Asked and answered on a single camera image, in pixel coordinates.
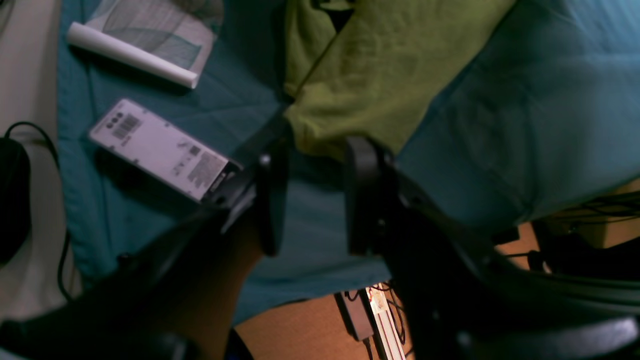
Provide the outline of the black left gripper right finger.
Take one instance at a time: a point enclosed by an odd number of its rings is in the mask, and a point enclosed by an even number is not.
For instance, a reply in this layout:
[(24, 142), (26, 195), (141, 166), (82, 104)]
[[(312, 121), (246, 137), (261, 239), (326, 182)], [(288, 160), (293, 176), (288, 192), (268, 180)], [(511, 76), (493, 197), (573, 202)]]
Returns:
[(580, 304), (444, 214), (372, 139), (346, 139), (352, 255), (381, 256), (418, 360), (637, 360), (639, 317)]

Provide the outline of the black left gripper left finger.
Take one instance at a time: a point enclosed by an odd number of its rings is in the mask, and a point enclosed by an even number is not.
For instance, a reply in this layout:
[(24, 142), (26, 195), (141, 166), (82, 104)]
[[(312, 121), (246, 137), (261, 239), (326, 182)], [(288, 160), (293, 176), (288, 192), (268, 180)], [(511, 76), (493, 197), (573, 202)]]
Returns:
[(82, 296), (39, 317), (3, 321), (2, 350), (30, 360), (194, 360), (194, 341), (174, 332), (134, 329), (135, 321), (153, 302), (180, 294), (187, 280), (214, 264), (243, 219), (254, 219), (261, 251), (278, 255), (288, 175), (288, 149), (266, 148), (194, 214)]

